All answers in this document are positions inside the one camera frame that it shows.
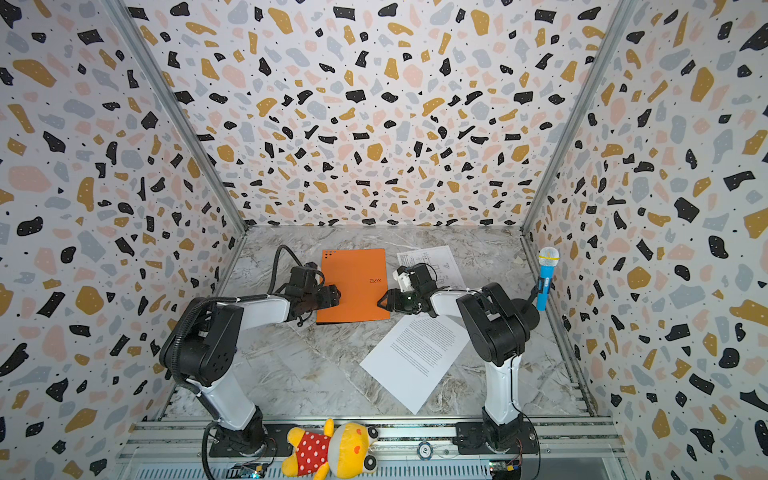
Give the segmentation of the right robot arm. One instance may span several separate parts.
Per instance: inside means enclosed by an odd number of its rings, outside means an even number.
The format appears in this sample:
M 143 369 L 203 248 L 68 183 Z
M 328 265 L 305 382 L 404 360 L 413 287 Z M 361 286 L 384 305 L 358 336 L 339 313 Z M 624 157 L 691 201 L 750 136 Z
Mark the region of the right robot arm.
M 465 451 L 488 449 L 538 450 L 532 422 L 522 413 L 518 372 L 526 343 L 540 322 L 545 307 L 539 300 L 546 280 L 532 287 L 526 298 L 510 298 L 498 283 L 480 289 L 437 285 L 426 263 L 400 266 L 396 288 L 388 290 L 377 306 L 404 315 L 451 316 L 462 320 L 469 341 L 485 362 L 486 397 L 482 421 L 456 427 L 456 445 Z

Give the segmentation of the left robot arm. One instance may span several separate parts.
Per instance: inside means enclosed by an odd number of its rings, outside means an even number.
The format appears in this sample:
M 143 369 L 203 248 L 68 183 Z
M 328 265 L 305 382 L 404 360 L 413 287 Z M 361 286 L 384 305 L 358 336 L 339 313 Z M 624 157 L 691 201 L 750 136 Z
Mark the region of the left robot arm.
M 237 297 L 197 297 L 166 339 L 159 360 L 177 386 L 191 392 L 214 421 L 215 439 L 241 455 L 261 451 L 267 430 L 259 407 L 230 372 L 240 334 L 266 325 L 303 322 L 341 303 L 314 263 L 295 266 L 274 292 Z

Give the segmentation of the orange folder black inside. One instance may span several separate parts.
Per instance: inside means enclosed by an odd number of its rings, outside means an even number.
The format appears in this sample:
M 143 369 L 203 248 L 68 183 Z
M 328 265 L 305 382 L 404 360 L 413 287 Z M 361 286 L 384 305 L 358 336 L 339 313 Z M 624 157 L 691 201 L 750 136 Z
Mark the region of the orange folder black inside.
M 340 292 L 336 307 L 317 312 L 317 324 L 389 320 L 390 312 L 377 306 L 388 291 L 384 249 L 324 250 L 321 271 Z

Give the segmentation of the paper with printed text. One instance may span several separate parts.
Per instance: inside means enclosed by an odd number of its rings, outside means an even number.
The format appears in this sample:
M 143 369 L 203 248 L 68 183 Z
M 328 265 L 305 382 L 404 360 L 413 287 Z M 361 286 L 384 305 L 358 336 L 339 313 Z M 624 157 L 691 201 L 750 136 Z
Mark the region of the paper with printed text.
M 466 329 L 448 316 L 409 315 L 371 350 L 361 367 L 416 414 L 468 343 Z

